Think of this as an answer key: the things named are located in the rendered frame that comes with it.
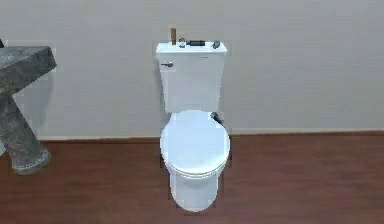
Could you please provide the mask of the white toilet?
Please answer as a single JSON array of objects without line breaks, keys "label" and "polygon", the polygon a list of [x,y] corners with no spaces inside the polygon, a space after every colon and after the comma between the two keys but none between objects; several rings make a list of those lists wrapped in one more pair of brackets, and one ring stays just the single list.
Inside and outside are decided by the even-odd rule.
[{"label": "white toilet", "polygon": [[215,203],[219,178],[230,156],[230,136],[214,119],[219,111],[227,48],[213,41],[179,48],[160,42],[156,59],[164,110],[160,152],[171,196],[184,210],[200,212]]}]

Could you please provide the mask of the grey stone pedestal sink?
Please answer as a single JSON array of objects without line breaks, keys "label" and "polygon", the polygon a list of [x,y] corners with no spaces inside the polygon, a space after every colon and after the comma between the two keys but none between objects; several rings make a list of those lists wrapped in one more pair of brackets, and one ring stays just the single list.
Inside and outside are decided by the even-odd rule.
[{"label": "grey stone pedestal sink", "polygon": [[37,139],[13,95],[56,67],[50,46],[0,47],[0,142],[18,175],[41,170],[51,153]]}]

